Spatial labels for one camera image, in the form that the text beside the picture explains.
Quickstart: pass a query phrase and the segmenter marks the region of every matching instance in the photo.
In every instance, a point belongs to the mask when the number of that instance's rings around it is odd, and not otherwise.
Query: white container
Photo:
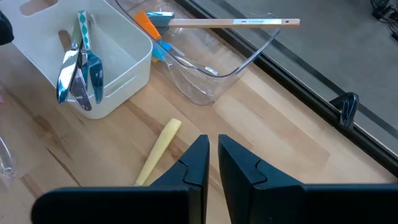
[[[21,14],[19,8],[25,2],[29,0],[0,0],[0,10],[12,24],[14,45],[54,87],[65,54],[58,32],[66,30],[72,34],[79,10],[85,9],[93,16],[94,24],[90,26],[92,51],[103,63],[104,98],[100,104],[95,103],[90,82],[91,111],[81,109],[71,94],[68,97],[68,102],[87,118],[105,117],[146,85],[152,42],[106,1],[58,0],[55,5],[31,16]]]

